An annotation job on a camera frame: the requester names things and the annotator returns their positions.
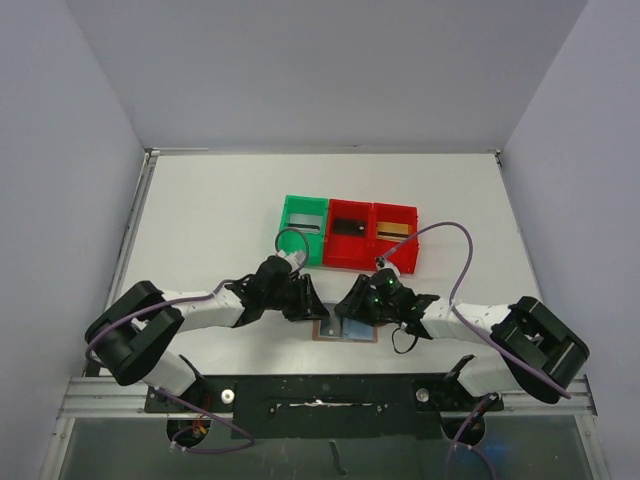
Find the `red double plastic bin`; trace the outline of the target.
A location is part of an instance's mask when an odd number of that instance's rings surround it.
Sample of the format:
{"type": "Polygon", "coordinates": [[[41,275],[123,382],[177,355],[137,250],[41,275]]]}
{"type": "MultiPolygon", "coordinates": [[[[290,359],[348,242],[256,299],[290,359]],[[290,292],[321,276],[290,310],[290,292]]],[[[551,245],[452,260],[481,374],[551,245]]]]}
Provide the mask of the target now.
{"type": "Polygon", "coordinates": [[[376,259],[392,248],[398,247],[399,249],[390,255],[389,260],[400,272],[412,274],[417,266],[419,241],[413,239],[403,244],[377,240],[376,224],[380,221],[409,224],[412,235],[418,230],[418,219],[418,209],[415,206],[331,199],[326,221],[322,264],[327,267],[374,271],[376,259]],[[366,236],[334,234],[332,224],[336,217],[366,221],[366,236]]]}

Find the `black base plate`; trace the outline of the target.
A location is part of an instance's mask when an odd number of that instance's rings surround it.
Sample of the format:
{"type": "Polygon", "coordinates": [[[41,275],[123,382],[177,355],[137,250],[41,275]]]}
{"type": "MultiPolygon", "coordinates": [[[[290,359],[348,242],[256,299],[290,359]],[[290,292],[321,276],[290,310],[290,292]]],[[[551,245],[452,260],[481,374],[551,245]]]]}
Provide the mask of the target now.
{"type": "Polygon", "coordinates": [[[481,402],[450,374],[206,375],[183,398],[233,440],[451,438],[481,402]]]}

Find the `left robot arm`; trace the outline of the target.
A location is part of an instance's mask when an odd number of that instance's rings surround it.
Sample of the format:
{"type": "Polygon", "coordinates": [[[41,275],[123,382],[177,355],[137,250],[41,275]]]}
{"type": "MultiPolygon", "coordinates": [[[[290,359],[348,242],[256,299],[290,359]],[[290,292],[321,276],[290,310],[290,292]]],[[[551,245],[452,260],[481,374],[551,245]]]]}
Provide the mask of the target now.
{"type": "Polygon", "coordinates": [[[271,255],[256,272],[200,293],[139,281],[88,327],[85,356],[97,359],[119,385],[143,382],[167,392],[180,410],[193,410],[203,399],[202,377],[185,357],[169,351],[174,337],[182,331],[244,327],[267,311],[290,322],[328,318],[302,266],[300,252],[271,255]]]}

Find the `tan leather card holder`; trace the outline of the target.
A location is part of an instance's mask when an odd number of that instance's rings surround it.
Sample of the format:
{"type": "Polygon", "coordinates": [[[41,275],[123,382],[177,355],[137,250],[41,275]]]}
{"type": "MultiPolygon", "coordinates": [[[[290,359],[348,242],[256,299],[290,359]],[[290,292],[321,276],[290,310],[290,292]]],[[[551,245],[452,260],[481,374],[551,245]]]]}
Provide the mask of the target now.
{"type": "Polygon", "coordinates": [[[342,321],[341,338],[322,338],[318,335],[321,320],[313,322],[312,339],[314,341],[348,342],[348,343],[376,343],[378,341],[378,329],[349,318],[340,318],[334,313],[336,303],[326,303],[325,307],[330,313],[330,318],[342,321]]]}

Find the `silver card in green bin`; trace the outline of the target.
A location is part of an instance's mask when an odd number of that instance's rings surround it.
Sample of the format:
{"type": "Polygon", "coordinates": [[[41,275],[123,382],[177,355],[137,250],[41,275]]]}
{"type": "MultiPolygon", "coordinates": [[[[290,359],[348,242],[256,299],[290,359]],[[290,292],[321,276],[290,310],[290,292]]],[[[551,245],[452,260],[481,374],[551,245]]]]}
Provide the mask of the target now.
{"type": "Polygon", "coordinates": [[[285,222],[285,226],[300,230],[306,234],[320,233],[324,225],[322,215],[307,213],[290,213],[285,222]]]}

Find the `aluminium left rail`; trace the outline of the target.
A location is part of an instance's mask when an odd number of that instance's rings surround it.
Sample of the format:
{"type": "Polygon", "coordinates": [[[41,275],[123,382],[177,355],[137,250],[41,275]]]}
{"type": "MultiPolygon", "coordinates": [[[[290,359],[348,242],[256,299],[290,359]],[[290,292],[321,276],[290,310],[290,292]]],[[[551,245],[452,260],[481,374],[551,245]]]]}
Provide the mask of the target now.
{"type": "Polygon", "coordinates": [[[105,309],[113,304],[120,291],[159,156],[158,149],[146,149],[144,152],[144,159],[104,305],[105,309]]]}

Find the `black card in red bin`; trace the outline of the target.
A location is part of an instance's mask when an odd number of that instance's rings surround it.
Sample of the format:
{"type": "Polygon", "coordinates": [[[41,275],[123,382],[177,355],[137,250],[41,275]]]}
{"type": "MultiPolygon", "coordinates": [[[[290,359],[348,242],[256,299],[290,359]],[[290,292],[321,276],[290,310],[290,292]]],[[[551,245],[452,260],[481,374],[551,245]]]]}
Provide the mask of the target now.
{"type": "Polygon", "coordinates": [[[365,237],[367,222],[352,218],[334,218],[332,231],[336,235],[365,237]]]}

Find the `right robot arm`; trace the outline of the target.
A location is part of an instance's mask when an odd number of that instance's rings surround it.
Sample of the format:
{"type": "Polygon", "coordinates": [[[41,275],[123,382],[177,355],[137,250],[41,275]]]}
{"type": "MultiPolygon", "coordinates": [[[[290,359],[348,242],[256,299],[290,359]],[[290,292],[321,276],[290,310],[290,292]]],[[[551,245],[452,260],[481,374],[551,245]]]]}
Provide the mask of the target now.
{"type": "Polygon", "coordinates": [[[370,325],[395,324],[418,338],[494,349],[495,356],[465,361],[445,384],[446,399],[459,409],[511,390],[547,404],[568,399],[569,385],[590,355],[586,343],[534,297],[500,305],[456,303],[415,293],[390,268],[358,276],[335,313],[370,325]]]}

